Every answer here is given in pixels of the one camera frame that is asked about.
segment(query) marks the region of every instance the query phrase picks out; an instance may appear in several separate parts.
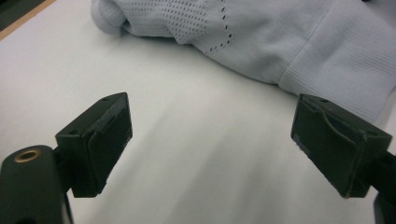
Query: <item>white tabletop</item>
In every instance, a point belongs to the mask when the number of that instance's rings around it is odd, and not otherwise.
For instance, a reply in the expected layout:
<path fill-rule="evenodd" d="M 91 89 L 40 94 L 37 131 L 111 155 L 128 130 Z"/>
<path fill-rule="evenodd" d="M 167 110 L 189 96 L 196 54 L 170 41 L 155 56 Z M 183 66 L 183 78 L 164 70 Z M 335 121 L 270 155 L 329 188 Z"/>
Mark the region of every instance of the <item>white tabletop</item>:
<path fill-rule="evenodd" d="M 290 139 L 297 97 L 170 39 L 105 35 L 89 1 L 58 0 L 0 41 L 0 161 L 56 147 L 121 91 L 134 138 L 101 195 L 69 194 L 77 224 L 374 223 L 376 191 L 341 198 Z M 396 136 L 396 104 L 376 125 Z"/>

